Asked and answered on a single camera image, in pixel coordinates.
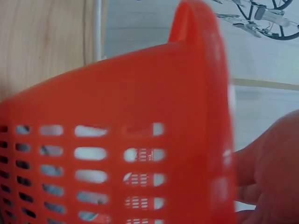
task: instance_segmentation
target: finger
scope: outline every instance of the finger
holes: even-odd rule
[[[242,224],[246,219],[250,217],[252,214],[253,210],[243,210],[237,212],[237,224]]]
[[[263,194],[260,195],[256,209],[249,214],[241,224],[264,224],[264,217],[268,215],[269,207]]]
[[[261,193],[262,192],[257,184],[240,187],[237,201],[256,205]]]
[[[239,186],[246,186],[255,183],[254,172],[256,155],[261,147],[264,134],[257,138],[244,149],[235,152],[237,165],[237,181]]]

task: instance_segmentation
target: orange plastic basket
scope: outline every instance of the orange plastic basket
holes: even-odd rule
[[[212,10],[183,0],[167,44],[2,102],[5,223],[235,223],[228,84]]]

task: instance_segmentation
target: wooden surface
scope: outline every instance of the wooden surface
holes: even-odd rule
[[[0,0],[0,100],[94,61],[94,0]]]

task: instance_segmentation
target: rectangular hole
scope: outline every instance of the rectangular hole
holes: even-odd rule
[[[22,192],[19,192],[19,196],[20,196],[20,199],[26,201],[26,202],[31,202],[33,203],[33,197],[31,197],[30,195],[27,195],[25,193],[22,193]]]
[[[162,123],[151,123],[142,124],[136,123],[125,126],[125,134],[135,137],[150,137],[159,136],[164,134],[164,124]]]
[[[64,189],[62,187],[53,184],[43,183],[43,190],[48,192],[49,194],[56,195],[56,196],[64,195]]]
[[[6,156],[0,155],[0,162],[4,164],[8,164],[8,158]]]
[[[80,211],[78,213],[78,216],[84,220],[84,221],[93,221],[95,218],[99,219],[99,220],[103,220],[102,223],[110,223],[111,222],[111,218],[107,215],[102,215],[99,213],[94,213],[94,212],[90,212],[90,211]]]
[[[17,216],[15,216],[12,212],[5,210],[6,214],[11,217],[12,219],[16,220]]]
[[[44,125],[40,129],[41,135],[54,135],[59,136],[62,135],[64,132],[64,129],[61,125]]]
[[[0,133],[7,133],[8,132],[8,126],[1,125],[0,126]]]
[[[60,146],[41,146],[40,154],[48,156],[61,156],[63,149]]]
[[[1,148],[7,148],[7,146],[8,146],[7,141],[0,141]]]
[[[3,191],[5,191],[5,192],[7,192],[7,193],[10,193],[10,192],[11,192],[11,191],[10,191],[10,188],[9,188],[8,186],[6,186],[6,185],[4,185],[4,184],[1,184],[0,186],[1,186],[1,189],[2,189]]]
[[[30,145],[26,143],[17,143],[15,149],[20,152],[27,153],[30,151]]]
[[[28,125],[18,125],[16,132],[17,134],[30,134],[31,129]]]
[[[126,224],[148,224],[148,223],[164,224],[164,220],[162,220],[162,219],[148,219],[148,218],[133,218],[133,219],[128,219],[126,221]]]
[[[78,147],[74,155],[80,160],[102,160],[107,156],[106,150],[100,147]]]
[[[81,202],[106,204],[108,202],[108,195],[88,191],[80,191],[77,195],[77,199]]]
[[[17,167],[22,168],[22,169],[30,169],[30,164],[26,161],[23,160],[17,160],[15,162],[15,164],[17,165]]]
[[[107,133],[108,129],[104,127],[78,125],[75,128],[75,135],[77,137],[101,137]]]
[[[30,211],[30,210],[28,210],[28,209],[26,209],[26,208],[22,208],[22,211],[23,211],[26,215],[28,215],[28,216],[30,216],[30,217],[32,217],[32,218],[36,218],[36,214],[35,214],[33,211]]]
[[[3,198],[3,202],[4,202],[4,204],[7,204],[8,206],[12,206],[13,207],[13,203],[12,203],[12,201],[10,201],[10,200],[8,200],[7,198]]]
[[[41,171],[45,175],[49,176],[62,176],[63,175],[63,168],[62,167],[56,167],[52,165],[41,165]]]
[[[101,170],[80,169],[76,171],[75,177],[79,181],[103,183],[107,180],[107,173]]]
[[[8,179],[9,178],[9,173],[5,172],[3,170],[0,170],[0,176],[5,178],[5,179]]]
[[[55,211],[61,214],[64,214],[66,212],[66,209],[63,205],[61,204],[55,204],[55,203],[51,203],[51,202],[45,202],[44,206],[51,210],[51,211]]]
[[[21,176],[17,176],[17,182],[19,184],[25,185],[27,187],[30,187],[32,185],[31,180],[21,177]]]
[[[56,221],[51,218],[47,218],[47,224],[65,224],[65,222]]]

